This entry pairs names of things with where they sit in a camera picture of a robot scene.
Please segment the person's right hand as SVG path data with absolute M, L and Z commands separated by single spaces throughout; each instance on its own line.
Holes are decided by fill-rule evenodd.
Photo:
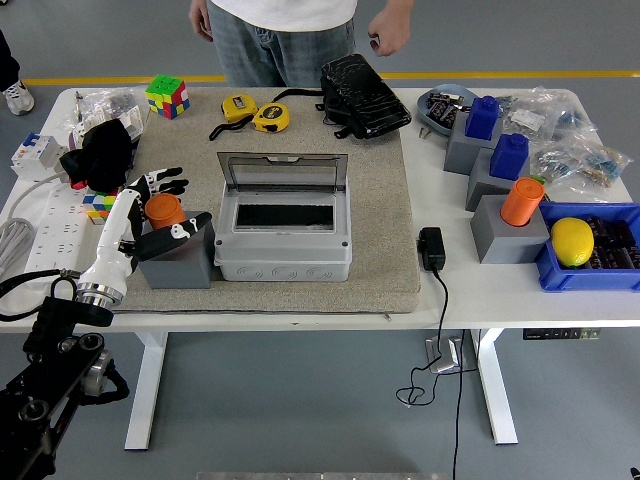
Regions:
M 189 20 L 192 29 L 201 39 L 212 42 L 208 3 L 206 0 L 192 0 L 189 8 Z

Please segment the person's left hand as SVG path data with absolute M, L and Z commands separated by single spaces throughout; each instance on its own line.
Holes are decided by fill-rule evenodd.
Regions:
M 387 5 L 368 27 L 370 46 L 378 57 L 401 50 L 410 38 L 411 10 L 402 5 Z

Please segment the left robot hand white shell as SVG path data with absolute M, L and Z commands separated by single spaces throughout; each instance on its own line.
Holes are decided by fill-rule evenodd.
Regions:
M 162 193 L 185 192 L 188 181 L 179 177 L 182 172 L 180 167 L 151 171 L 118 193 L 102 229 L 96 259 L 79 278 L 77 301 L 101 307 L 120 305 L 127 293 L 127 277 L 139 262 L 180 247 L 210 222 L 212 215 L 204 212 L 142 232 L 144 222 L 151 218 L 144 208 L 152 200 Z

